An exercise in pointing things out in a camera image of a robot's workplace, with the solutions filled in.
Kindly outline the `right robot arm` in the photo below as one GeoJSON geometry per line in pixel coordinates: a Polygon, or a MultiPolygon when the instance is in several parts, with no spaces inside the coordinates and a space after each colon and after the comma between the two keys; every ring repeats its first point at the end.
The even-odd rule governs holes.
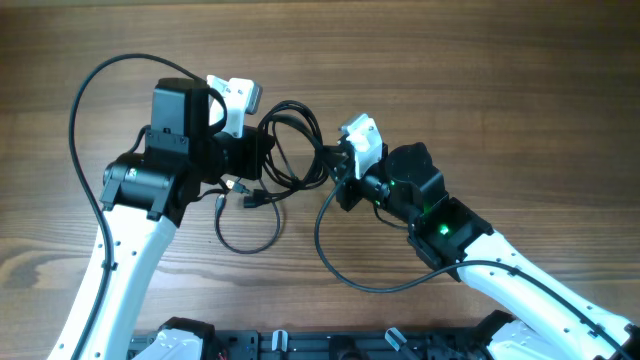
{"type": "Polygon", "coordinates": [[[475,328],[459,356],[638,358],[638,326],[554,279],[450,196],[424,144],[361,152],[344,143],[316,155],[336,184],[329,197],[344,210],[365,199],[393,215],[432,277],[447,274],[503,306],[475,328]]]}

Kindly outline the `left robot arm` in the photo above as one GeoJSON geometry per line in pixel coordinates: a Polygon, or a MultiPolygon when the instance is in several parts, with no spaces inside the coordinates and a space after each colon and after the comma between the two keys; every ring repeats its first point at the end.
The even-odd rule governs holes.
{"type": "Polygon", "coordinates": [[[164,78],[139,140],[105,169],[102,225],[53,359],[122,359],[156,267],[186,208],[228,187],[225,175],[258,180],[273,142],[245,125],[262,88],[252,80],[164,78]]]}

